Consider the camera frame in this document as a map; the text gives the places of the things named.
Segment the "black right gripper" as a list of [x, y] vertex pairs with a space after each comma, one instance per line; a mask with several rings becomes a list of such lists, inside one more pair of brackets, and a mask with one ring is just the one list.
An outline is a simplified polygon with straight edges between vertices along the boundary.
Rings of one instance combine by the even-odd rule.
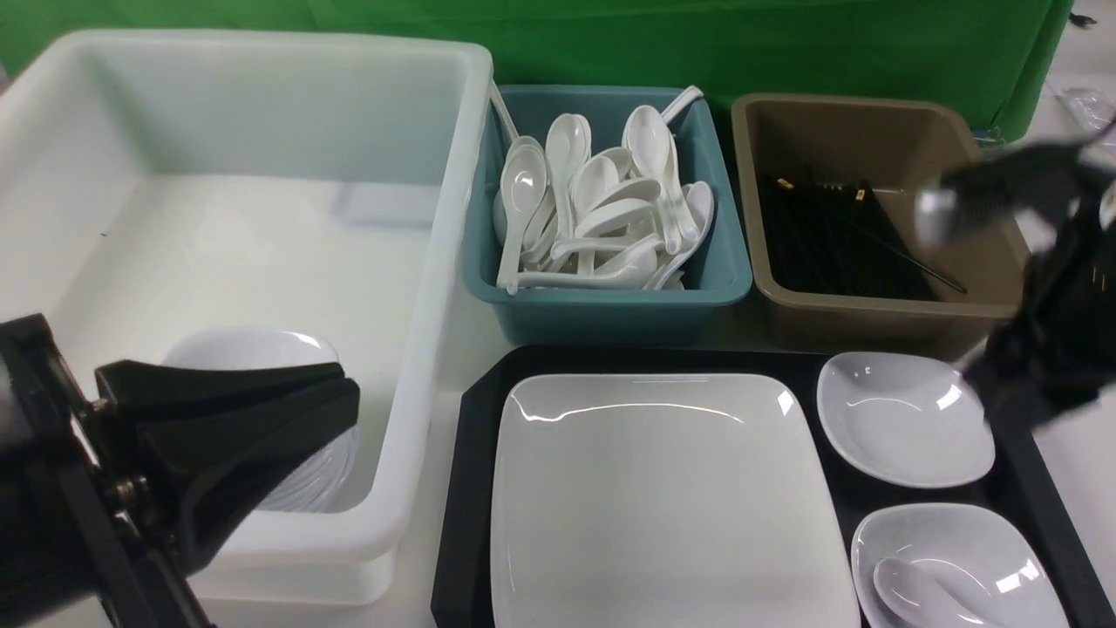
[[992, 428], [1037, 428], [1113, 384], [1113, 226], [1084, 201], [1036, 254], [1012, 319], [963, 371]]

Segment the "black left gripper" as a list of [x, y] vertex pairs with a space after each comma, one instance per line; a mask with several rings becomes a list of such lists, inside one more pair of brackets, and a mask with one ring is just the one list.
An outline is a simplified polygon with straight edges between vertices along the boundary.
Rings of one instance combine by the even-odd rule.
[[[312, 454], [352, 429], [360, 389], [338, 363], [200, 370], [122, 360], [102, 399], [140, 419], [140, 467], [181, 569], [196, 572]], [[164, 552], [112, 513], [73, 429], [86, 405], [44, 315], [3, 323], [3, 625], [96, 597], [115, 627], [208, 627]]]

